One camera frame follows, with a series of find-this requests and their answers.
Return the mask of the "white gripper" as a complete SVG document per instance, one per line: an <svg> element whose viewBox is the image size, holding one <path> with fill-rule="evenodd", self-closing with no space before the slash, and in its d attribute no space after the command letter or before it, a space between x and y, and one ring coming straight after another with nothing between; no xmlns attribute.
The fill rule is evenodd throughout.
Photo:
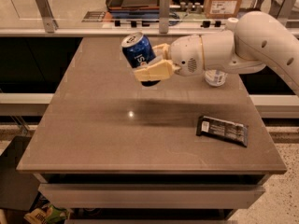
<svg viewBox="0 0 299 224"><path fill-rule="evenodd" d="M180 37L170 45L170 48L168 44L163 43L152 49L156 56L162 56L163 59L135 69L134 75L138 81L165 80L175 72L184 77L203 73L203 45L199 35Z"/></svg>

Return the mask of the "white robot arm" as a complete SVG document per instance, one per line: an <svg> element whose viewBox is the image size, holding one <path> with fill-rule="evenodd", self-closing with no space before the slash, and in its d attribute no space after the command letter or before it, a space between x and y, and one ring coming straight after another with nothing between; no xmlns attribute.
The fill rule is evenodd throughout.
<svg viewBox="0 0 299 224"><path fill-rule="evenodd" d="M200 75L208 70L250 74L269 67L299 95L299 40L271 15L252 11L208 35L188 35L153 49L158 55L134 70L139 81Z"/></svg>

